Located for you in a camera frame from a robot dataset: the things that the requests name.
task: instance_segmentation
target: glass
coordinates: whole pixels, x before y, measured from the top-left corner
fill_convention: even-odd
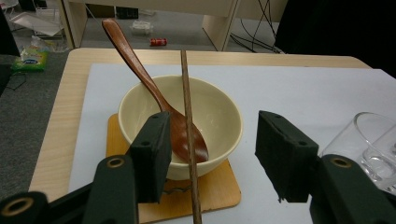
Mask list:
[[[396,195],[396,122],[362,112],[323,150],[357,162],[373,182]]]

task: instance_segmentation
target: table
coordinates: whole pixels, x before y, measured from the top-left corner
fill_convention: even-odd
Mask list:
[[[280,22],[287,0],[276,0],[271,5],[272,21]],[[225,50],[235,18],[260,20],[262,10],[257,0],[58,0],[61,20],[70,49],[79,48],[87,21],[85,4],[114,7],[135,7],[152,10],[184,12],[205,15],[203,28],[217,50]]]
[[[180,64],[178,50],[137,49],[144,64]],[[346,56],[187,51],[188,64],[273,65],[369,68]],[[93,63],[124,63],[115,49],[74,49],[70,52],[38,157],[30,191],[47,194],[50,201],[64,196],[78,136],[88,74]]]

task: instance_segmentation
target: bowl rim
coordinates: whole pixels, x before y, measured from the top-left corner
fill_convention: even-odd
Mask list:
[[[181,75],[163,75],[163,76],[152,77],[152,79],[155,82],[155,79],[161,79],[161,78],[167,78],[167,77],[181,77]],[[238,117],[239,117],[241,128],[239,129],[238,137],[233,142],[233,145],[226,152],[224,152],[222,155],[216,157],[214,160],[210,160],[209,159],[209,161],[199,162],[199,163],[197,163],[197,166],[198,167],[202,167],[202,166],[206,166],[206,165],[211,164],[211,163],[215,163],[217,161],[224,161],[236,149],[236,147],[238,146],[238,144],[239,144],[239,142],[240,142],[240,140],[242,138],[243,131],[244,131],[244,121],[243,121],[243,117],[242,117],[242,114],[241,114],[241,110],[239,109],[238,104],[235,103],[233,98],[230,97],[229,94],[227,94],[225,91],[223,91],[218,86],[216,86],[216,85],[214,85],[212,83],[209,83],[209,82],[207,82],[207,81],[205,81],[205,80],[203,80],[201,78],[198,78],[198,77],[189,77],[189,79],[195,79],[197,81],[201,81],[201,82],[203,82],[203,83],[205,83],[205,84],[207,84],[209,86],[212,86],[213,88],[217,89],[219,92],[224,94],[231,101],[231,103],[233,104],[233,106],[236,109],[237,114],[239,115]],[[124,102],[126,96],[128,95],[128,93],[130,91],[133,91],[135,88],[140,87],[140,86],[144,86],[144,84],[141,81],[139,83],[135,84],[134,86],[132,86],[132,88],[129,89],[123,95],[123,97],[122,97],[122,99],[120,101],[120,104],[119,104],[118,119],[119,119],[120,130],[121,130],[121,133],[122,133],[124,138],[125,138],[125,136],[128,137],[128,139],[126,139],[128,144],[130,144],[129,141],[131,141],[131,144],[132,144],[133,140],[130,139],[130,137],[125,133],[124,129],[121,127],[121,124],[120,124],[120,111],[121,110],[120,109],[121,109],[121,106],[123,105],[123,102]],[[187,162],[173,162],[173,161],[170,162],[170,165],[172,165],[173,167],[176,167],[176,168],[185,168],[185,167],[189,166],[189,164]]]

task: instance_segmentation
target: gray carpet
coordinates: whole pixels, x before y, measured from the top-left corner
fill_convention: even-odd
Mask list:
[[[26,74],[0,96],[0,200],[29,189],[67,55],[50,53],[44,72]],[[1,63],[13,60],[0,56]],[[8,86],[21,82],[12,77]]]

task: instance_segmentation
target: white paper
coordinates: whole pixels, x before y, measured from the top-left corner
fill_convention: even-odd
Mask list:
[[[181,74],[180,65],[146,68],[153,77]],[[317,142],[319,151],[359,112],[396,119],[396,80],[381,70],[189,65],[189,74],[229,94],[244,120],[240,144],[229,157],[242,201],[236,207],[204,213],[204,223],[312,223],[309,203],[277,201],[276,192],[254,155],[259,110],[284,116]],[[107,120],[117,113],[124,93],[138,82],[126,65],[92,66],[70,191],[92,182],[97,163],[105,157]],[[191,223],[191,217],[164,223],[187,222]]]

